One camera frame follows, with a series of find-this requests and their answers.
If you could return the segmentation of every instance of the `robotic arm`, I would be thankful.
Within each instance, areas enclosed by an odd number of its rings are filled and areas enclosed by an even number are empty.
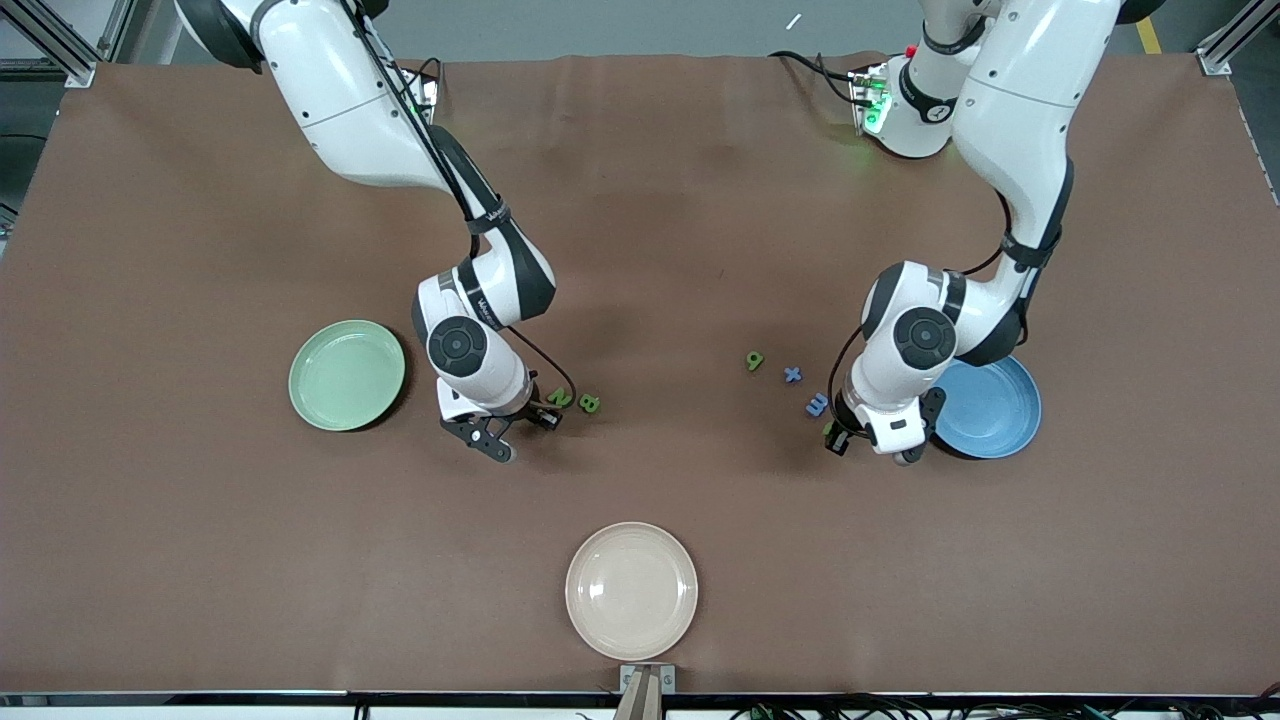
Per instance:
[[[453,195],[471,233],[461,263],[422,281],[413,327],[435,369],[440,424],[500,462],[521,419],[554,429],[532,373],[498,334],[547,311],[556,275],[466,150],[430,124],[435,83],[399,69],[371,19],[387,0],[175,0],[216,59],[271,76],[325,165],[361,184]],[[479,238],[489,250],[479,254]]]
[[[863,305],[867,347],[833,398],[827,447],[851,436],[900,464],[920,457],[952,359],[986,365],[1018,345],[1041,270],[1062,234],[1073,168],[1066,131],[1093,78],[1120,0],[920,0],[914,56],[855,78],[860,128],[923,158],[954,140],[1001,196],[1009,227],[986,282],[919,263],[879,274]]]

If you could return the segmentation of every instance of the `cream plate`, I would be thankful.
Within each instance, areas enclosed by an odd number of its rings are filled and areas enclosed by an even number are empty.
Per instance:
[[[618,523],[577,550],[564,579],[573,629],[623,662],[680,642],[698,607],[698,573],[680,541],[646,523]]]

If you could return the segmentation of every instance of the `brown tabletop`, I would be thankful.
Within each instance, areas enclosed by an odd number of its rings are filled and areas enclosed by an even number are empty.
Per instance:
[[[511,466],[438,427],[420,348],[371,430],[285,393],[328,323],[412,337],[466,250],[449,197],[330,174],[269,77],[105,65],[68,94],[0,263],[0,689],[609,687],[563,582],[620,520],[698,565],[663,656],[686,691],[1275,679],[1277,213],[1189,55],[1107,58],[1073,128],[1018,351],[1039,436],[906,470],[826,452],[804,405],[881,269],[995,247],[954,149],[890,158],[764,59],[457,65],[438,122],[556,268],[525,329],[602,398]]]

